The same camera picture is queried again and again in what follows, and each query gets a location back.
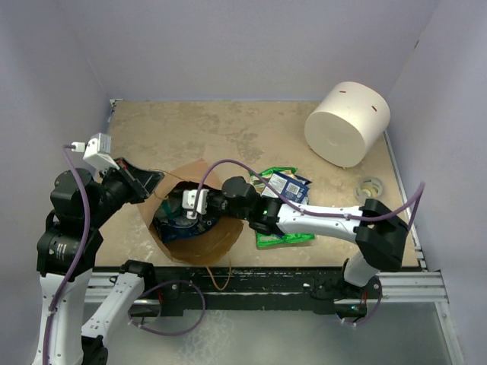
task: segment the beige table surface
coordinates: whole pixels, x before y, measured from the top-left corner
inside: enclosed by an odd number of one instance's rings
[[[310,204],[336,207],[358,205],[353,189],[361,177],[376,176],[385,185],[380,200],[390,208],[401,205],[384,138],[356,167],[344,170],[315,154],[304,139],[304,123],[315,102],[119,102],[113,115],[113,157],[125,157],[138,167],[169,170],[199,158],[242,161],[254,170],[273,166],[298,167],[313,181]],[[233,164],[216,169],[222,181],[247,172]],[[118,266],[127,259],[158,266],[172,262],[158,248],[134,205],[125,205],[101,229],[103,245],[97,265]],[[257,250],[255,233],[245,224],[230,252],[215,266],[341,266],[357,252],[356,245],[317,237],[304,246]],[[417,266],[409,235],[403,265]]]

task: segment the white cylindrical container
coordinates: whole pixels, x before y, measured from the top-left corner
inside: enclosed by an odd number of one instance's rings
[[[342,82],[311,113],[304,127],[310,147],[325,160],[353,167],[389,124],[384,98],[356,82]]]

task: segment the lavender wall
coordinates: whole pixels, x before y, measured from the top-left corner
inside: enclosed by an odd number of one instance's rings
[[[110,97],[386,94],[439,0],[60,0]]]
[[[62,143],[105,128],[110,105],[56,1],[0,2],[0,356],[30,363],[40,323],[36,244]]]
[[[406,191],[427,182],[419,238],[471,364],[487,358],[486,40],[487,2],[443,0],[387,97]]]

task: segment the brown paper bag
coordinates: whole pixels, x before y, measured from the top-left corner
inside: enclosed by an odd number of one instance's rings
[[[205,160],[197,160],[178,167],[171,173],[185,181],[199,183],[208,168],[209,165]],[[191,265],[214,264],[234,245],[244,225],[238,219],[223,217],[211,230],[200,236],[174,240],[168,244],[162,242],[152,224],[152,218],[161,205],[158,197],[166,196],[180,182],[181,180],[167,173],[156,188],[155,194],[138,205],[142,219],[159,248],[170,259]],[[221,181],[213,171],[206,178],[205,185],[221,189]]]

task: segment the purple cable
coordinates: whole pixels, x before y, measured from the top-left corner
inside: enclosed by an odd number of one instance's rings
[[[415,206],[414,206],[414,208],[413,208],[413,210],[412,210],[411,219],[409,220],[408,229],[410,229],[410,227],[412,226],[412,222],[414,220],[415,214],[416,214],[416,210],[418,208],[419,199],[421,198],[421,195],[423,193],[423,190],[425,189],[425,183],[424,182],[421,182],[419,184],[419,187],[416,190],[416,192],[412,195],[412,197],[410,199],[408,199],[408,201],[402,207],[399,207],[395,211],[391,211],[390,213],[387,213],[387,214],[384,214],[384,215],[380,215],[378,217],[362,217],[362,216],[359,216],[359,215],[340,214],[340,213],[317,213],[317,212],[314,212],[314,211],[306,211],[303,208],[300,208],[296,204],[294,204],[294,203],[290,202],[289,200],[287,200],[287,198],[285,198],[284,196],[282,196],[281,194],[279,194],[272,186],[270,186],[270,184],[264,178],[262,178],[261,175],[259,175],[258,173],[256,173],[254,170],[252,170],[250,167],[248,167],[244,163],[241,163],[241,162],[239,162],[237,160],[224,159],[224,160],[219,160],[219,161],[215,162],[214,164],[212,164],[206,170],[205,175],[203,176],[203,178],[199,182],[198,190],[196,191],[195,206],[193,208],[193,214],[196,214],[196,207],[198,206],[197,203],[198,203],[198,199],[199,199],[199,194],[200,194],[200,192],[201,192],[201,190],[203,188],[203,184],[205,183],[206,178],[208,177],[208,175],[210,174],[210,172],[214,168],[216,168],[218,165],[220,165],[222,163],[234,163],[234,164],[236,164],[236,165],[238,165],[240,167],[243,167],[245,170],[247,170],[250,173],[252,173],[253,175],[255,175],[255,177],[257,179],[259,179],[260,182],[262,182],[265,186],[267,186],[269,189],[271,189],[271,191],[274,194],[276,194],[285,204],[289,205],[291,208],[293,208],[293,209],[295,209],[297,211],[300,211],[303,214],[307,214],[307,215],[310,215],[312,217],[345,218],[347,221],[350,220],[350,219],[356,219],[358,221],[364,221],[364,222],[371,222],[371,223],[373,223],[373,222],[380,222],[380,221],[385,221],[387,219],[391,219],[392,217],[397,216],[400,212],[402,212],[402,211],[406,210],[407,208],[409,208],[413,203],[416,203]]]
[[[182,330],[182,331],[178,331],[178,332],[161,332],[161,331],[156,331],[155,329],[152,329],[152,328],[149,328],[149,327],[144,327],[143,325],[137,323],[136,321],[134,321],[132,319],[132,316],[129,313],[130,322],[135,327],[138,327],[138,328],[143,329],[144,331],[147,331],[147,332],[150,332],[150,333],[154,333],[155,335],[160,335],[160,336],[173,336],[173,337],[174,336],[185,335],[186,333],[189,333],[193,329],[195,329],[196,327],[198,327],[199,323],[201,323],[201,321],[203,320],[203,317],[205,316],[206,302],[205,302],[205,297],[203,296],[203,293],[201,292],[201,290],[196,285],[194,285],[191,281],[180,280],[180,279],[165,281],[164,283],[161,283],[159,285],[156,285],[155,287],[153,287],[153,288],[145,291],[144,293],[141,294],[140,297],[143,298],[143,297],[147,296],[149,293],[152,293],[154,290],[159,289],[160,287],[165,287],[166,285],[177,284],[177,283],[180,283],[180,284],[188,284],[190,287],[193,287],[198,292],[199,296],[201,297],[201,302],[202,302],[201,315],[199,316],[198,320],[196,321],[196,323],[194,325],[192,325],[188,329],[185,329],[185,330]]]
[[[81,241],[79,243],[78,251],[76,251],[75,258],[73,259],[71,265],[69,266],[68,271],[65,274],[65,277],[62,279],[61,284],[59,285],[56,293],[54,294],[53,300],[51,300],[51,304],[49,305],[48,310],[52,313],[46,319],[46,327],[44,329],[44,342],[43,342],[43,365],[49,365],[49,342],[51,339],[51,329],[53,327],[53,320],[56,306],[58,305],[59,298],[61,297],[62,292],[66,284],[68,283],[69,278],[73,274],[76,269],[76,266],[83,255],[84,247],[86,246],[86,241],[88,240],[88,234],[90,232],[90,205],[88,202],[88,195],[86,194],[86,190],[84,189],[83,182],[81,181],[81,177],[78,174],[78,171],[75,168],[75,165],[69,158],[68,153],[66,150],[72,150],[75,146],[71,144],[65,144],[62,146],[62,153],[64,154],[64,158],[69,165],[69,170],[71,171],[73,177],[75,178],[76,185],[78,185],[79,192],[81,194],[81,200],[83,201],[83,210],[84,210],[84,226],[83,226],[83,235],[81,236]]]

